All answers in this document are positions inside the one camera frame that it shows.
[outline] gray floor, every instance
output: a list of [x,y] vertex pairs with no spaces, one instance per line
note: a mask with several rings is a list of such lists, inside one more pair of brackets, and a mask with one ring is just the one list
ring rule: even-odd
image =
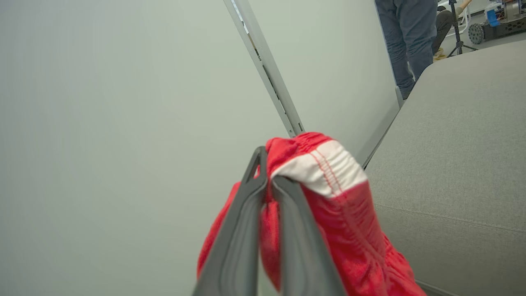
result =
[[[484,21],[485,21],[484,14],[480,14],[480,15],[474,16],[471,19],[470,24],[483,23]],[[510,36],[506,36],[506,37],[502,37],[502,38],[494,39],[494,40],[490,40],[490,41],[483,41],[481,44],[473,44],[469,40],[468,30],[466,30],[463,34],[460,34],[460,39],[462,41],[464,41],[465,45],[468,45],[468,46],[471,46],[471,47],[475,47],[477,49],[482,49],[482,48],[487,48],[487,47],[500,45],[500,44],[504,44],[504,43],[510,43],[510,42],[515,42],[515,41],[520,41],[520,40],[526,40],[526,32],[513,34],[513,35],[510,35]],[[456,43],[457,43],[457,41],[455,39],[455,36],[446,37],[446,39],[444,39],[444,41],[442,42],[442,45],[441,45],[441,47],[444,49],[444,54],[445,55],[449,55],[449,53],[453,50],[453,48],[455,48],[455,44]],[[467,53],[467,52],[469,52],[471,50],[469,50],[467,48],[464,48],[462,51],[464,53]]]

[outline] blue jeans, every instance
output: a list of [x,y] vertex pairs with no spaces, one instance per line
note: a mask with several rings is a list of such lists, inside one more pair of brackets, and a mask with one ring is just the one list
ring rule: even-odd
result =
[[431,45],[437,35],[437,0],[375,0],[386,39],[394,79],[404,99],[415,80],[433,63]]

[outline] gray sofa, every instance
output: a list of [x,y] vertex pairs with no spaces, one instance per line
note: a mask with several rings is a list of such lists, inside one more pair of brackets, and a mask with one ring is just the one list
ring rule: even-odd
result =
[[366,168],[429,295],[526,295],[525,54],[521,41],[431,65]]

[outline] tripod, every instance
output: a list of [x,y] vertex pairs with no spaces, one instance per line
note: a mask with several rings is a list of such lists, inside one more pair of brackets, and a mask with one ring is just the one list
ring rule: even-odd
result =
[[464,45],[464,41],[460,40],[460,33],[459,33],[459,23],[457,22],[457,14],[455,11],[455,3],[457,0],[449,0],[449,5],[451,6],[451,12],[453,12],[453,27],[455,29],[455,37],[457,38],[457,45],[455,48],[451,51],[451,53],[448,55],[448,57],[452,56],[455,50],[458,50],[457,55],[462,54],[462,48],[466,47],[471,49],[472,51],[476,51],[476,48]]

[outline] person's legs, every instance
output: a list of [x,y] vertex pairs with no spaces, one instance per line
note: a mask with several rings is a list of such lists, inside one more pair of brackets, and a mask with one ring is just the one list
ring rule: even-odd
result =
[[402,31],[396,16],[396,7],[393,0],[376,0],[376,8],[380,17],[383,36],[386,40],[394,79],[405,100],[413,89],[414,80],[407,66],[406,44],[403,41]]
[[442,44],[442,41],[444,41],[449,29],[451,29],[453,25],[453,20],[451,11],[443,10],[437,14],[437,37],[435,37],[433,45],[431,46],[433,48],[433,54],[437,53],[440,48],[440,44]]
[[437,35],[437,0],[394,0],[416,80],[433,63],[431,44]]

